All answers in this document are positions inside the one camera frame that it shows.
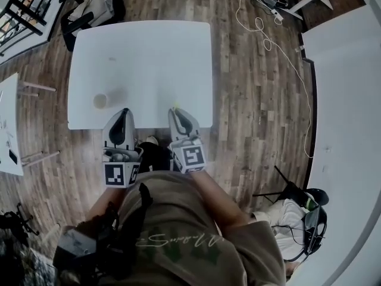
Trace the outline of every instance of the black chair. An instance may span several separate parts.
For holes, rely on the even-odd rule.
[[[314,201],[319,206],[325,206],[329,202],[329,197],[325,191],[318,188],[308,188],[308,189],[300,189],[298,188],[295,183],[288,180],[284,174],[278,169],[277,166],[275,166],[275,169],[277,172],[282,176],[282,178],[286,181],[287,186],[282,192],[275,192],[275,193],[267,193],[267,194],[254,194],[253,197],[259,197],[263,196],[266,199],[270,200],[272,203],[274,203],[271,199],[269,199],[267,196],[271,195],[279,195],[276,201],[278,200],[284,200],[284,199],[291,199],[295,201],[300,207],[307,207],[307,203],[309,200],[309,196],[311,195],[314,198]]]
[[[321,247],[321,241],[324,238],[324,234],[327,229],[327,213],[322,206],[329,202],[329,197],[322,189],[300,189],[295,183],[289,181],[284,174],[275,166],[275,169],[286,181],[287,186],[282,192],[268,193],[268,194],[254,194],[253,197],[263,196],[274,203],[267,196],[279,195],[276,201],[291,199],[296,202],[300,207],[306,208],[309,212],[302,218],[304,224],[304,243],[303,248],[299,255],[293,259],[287,260],[294,262],[303,254],[306,255],[304,261],[308,256],[315,253]]]
[[[17,212],[6,212],[4,215],[0,215],[0,229],[10,229],[13,236],[21,242],[23,245],[28,247],[28,233],[33,233],[39,235],[40,232],[32,230],[32,228],[27,224],[33,219],[30,216],[28,219],[24,219],[20,211],[21,203],[17,204]]]
[[[60,3],[65,3],[66,0],[60,0]],[[78,4],[84,2],[84,0],[75,0]],[[124,6],[123,0],[113,0],[113,8],[114,8],[114,17],[103,22],[100,26],[104,26],[107,24],[117,23],[124,19],[124,15],[126,14],[126,7]],[[94,14],[89,12],[79,19],[75,21],[70,21],[68,18],[73,13],[75,9],[67,12],[61,18],[61,30],[65,40],[65,44],[67,49],[70,52],[73,52],[74,45],[76,43],[76,37],[73,35],[78,29],[90,29],[92,26],[89,24],[94,19]]]

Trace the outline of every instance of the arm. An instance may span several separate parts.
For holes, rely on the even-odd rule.
[[[225,233],[230,228],[244,226],[249,223],[249,215],[238,207],[206,171],[203,170],[190,175],[193,177],[197,190],[204,199],[210,215],[222,233]]]
[[[92,208],[88,211],[86,220],[91,220],[97,215],[103,215],[106,212],[109,202],[112,202],[115,206],[115,209],[118,210],[124,200],[125,195],[126,189],[107,188],[95,202]]]

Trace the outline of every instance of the chair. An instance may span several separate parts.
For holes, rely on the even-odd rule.
[[[295,183],[288,180],[284,176],[284,174],[278,169],[277,166],[275,166],[275,169],[282,176],[282,178],[286,181],[286,183],[287,183],[286,188],[282,192],[274,192],[274,193],[267,193],[267,194],[254,194],[253,197],[263,196],[266,199],[270,200],[269,198],[267,198],[267,196],[279,195],[279,197],[277,198],[276,201],[284,200],[284,199],[291,199],[291,200],[295,201],[300,207],[305,207],[306,209],[309,209],[308,208],[308,202],[309,202],[310,196],[313,197],[314,201],[319,206],[325,206],[329,202],[329,197],[328,197],[327,193],[325,191],[323,191],[322,189],[318,189],[318,188],[300,189],[295,185]]]
[[[59,0],[60,3],[65,3],[66,0]],[[84,3],[84,0],[75,0],[78,4]],[[67,49],[70,52],[73,52],[74,45],[76,43],[76,31],[79,29],[90,29],[91,27],[95,26],[104,26],[107,24],[113,24],[117,23],[119,21],[122,21],[124,19],[124,15],[126,14],[126,7],[124,6],[123,0],[113,0],[113,8],[114,8],[114,16],[110,18],[109,20],[106,20],[102,22],[101,24],[98,24],[94,21],[94,14],[92,12],[89,12],[79,19],[75,21],[70,21],[69,16],[74,12],[75,9],[67,12],[64,14],[61,18],[61,30],[63,33],[63,37],[65,40],[65,44]]]
[[[271,199],[267,198],[269,195],[279,195],[276,201],[291,199],[302,208],[307,209],[309,212],[302,218],[304,223],[304,243],[303,248],[299,255],[294,257],[289,262],[294,262],[302,254],[308,256],[315,253],[321,247],[321,241],[327,229],[327,213],[322,206],[329,202],[329,197],[322,189],[300,189],[293,182],[289,181],[284,174],[275,166],[275,169],[286,181],[287,186],[282,192],[268,193],[268,194],[254,194],[253,197],[263,196],[270,202],[274,203]]]

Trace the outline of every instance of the beige t-shirt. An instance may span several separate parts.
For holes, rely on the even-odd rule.
[[[141,205],[141,182],[154,201],[136,243],[136,264],[125,280],[103,278],[100,285],[285,285],[283,259],[268,222],[219,236],[191,179],[179,173],[139,175],[121,206],[121,224]]]

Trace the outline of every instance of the person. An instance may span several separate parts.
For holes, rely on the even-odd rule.
[[[285,285],[270,224],[251,219],[206,171],[140,173],[132,189],[107,188],[87,220],[103,215],[112,202],[123,227],[142,207],[141,184],[152,204],[135,241],[130,274],[119,281],[104,276],[98,285]]]
[[[253,221],[266,221],[273,229],[277,245],[285,260],[286,277],[290,278],[305,255],[303,209],[293,200],[278,200],[269,208],[253,212]]]

